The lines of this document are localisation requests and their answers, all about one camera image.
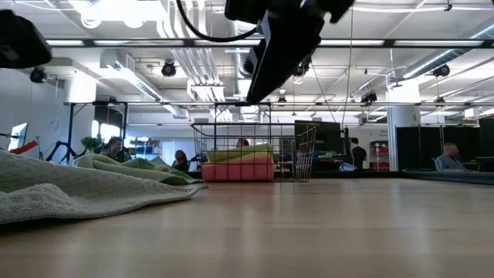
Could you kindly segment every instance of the person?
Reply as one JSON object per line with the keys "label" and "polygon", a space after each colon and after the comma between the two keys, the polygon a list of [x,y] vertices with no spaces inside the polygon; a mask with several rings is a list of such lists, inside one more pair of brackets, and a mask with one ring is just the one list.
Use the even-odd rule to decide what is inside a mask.
{"label": "person", "polygon": [[364,169],[364,161],[367,160],[367,152],[358,145],[358,138],[352,138],[351,140],[352,147],[352,157],[354,159],[354,165],[359,170]]}
{"label": "person", "polygon": [[247,139],[239,138],[239,140],[237,141],[236,147],[248,147],[248,146],[249,146],[249,141]]}
{"label": "person", "polygon": [[122,139],[120,137],[112,137],[100,154],[118,162],[130,160],[130,155],[122,150]]}
{"label": "person", "polygon": [[171,166],[179,171],[188,171],[188,160],[187,155],[183,150],[175,151],[175,161]]}
{"label": "person", "polygon": [[442,150],[444,154],[435,159],[437,171],[467,171],[458,160],[458,147],[455,143],[445,143]]}

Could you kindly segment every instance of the man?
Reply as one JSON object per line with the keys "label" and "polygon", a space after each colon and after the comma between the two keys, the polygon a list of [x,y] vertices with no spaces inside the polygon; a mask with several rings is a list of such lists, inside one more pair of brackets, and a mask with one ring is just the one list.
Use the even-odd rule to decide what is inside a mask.
{"label": "man", "polygon": [[367,160],[367,152],[358,145],[358,139],[352,138],[351,140],[352,147],[352,157],[354,159],[354,165],[359,170],[364,169],[364,160]]}
{"label": "man", "polygon": [[122,140],[119,137],[112,137],[101,154],[118,162],[130,160],[129,154],[126,151],[120,151],[121,148]]}
{"label": "man", "polygon": [[435,159],[437,171],[467,171],[458,160],[458,147],[455,143],[445,143],[442,146],[444,154]]}

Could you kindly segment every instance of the metal wire basket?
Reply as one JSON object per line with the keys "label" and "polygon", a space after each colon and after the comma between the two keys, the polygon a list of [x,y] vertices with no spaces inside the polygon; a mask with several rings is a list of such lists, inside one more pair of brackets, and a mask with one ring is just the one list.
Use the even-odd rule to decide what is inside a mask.
{"label": "metal wire basket", "polygon": [[308,182],[318,124],[192,124],[206,181]]}

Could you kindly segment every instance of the computer monitor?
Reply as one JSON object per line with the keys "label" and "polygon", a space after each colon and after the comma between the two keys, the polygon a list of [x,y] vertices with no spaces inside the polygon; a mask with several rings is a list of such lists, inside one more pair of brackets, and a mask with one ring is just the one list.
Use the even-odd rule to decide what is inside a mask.
{"label": "computer monitor", "polygon": [[25,144],[25,136],[28,133],[28,123],[20,124],[12,128],[10,135],[10,144],[8,150],[14,150],[20,148]]}

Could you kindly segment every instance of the table surface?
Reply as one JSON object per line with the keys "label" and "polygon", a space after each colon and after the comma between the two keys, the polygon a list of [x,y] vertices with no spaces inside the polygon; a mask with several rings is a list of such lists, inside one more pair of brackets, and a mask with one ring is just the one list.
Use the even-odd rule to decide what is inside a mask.
{"label": "table surface", "polygon": [[494,188],[211,185],[82,222],[0,225],[0,277],[492,277]]}

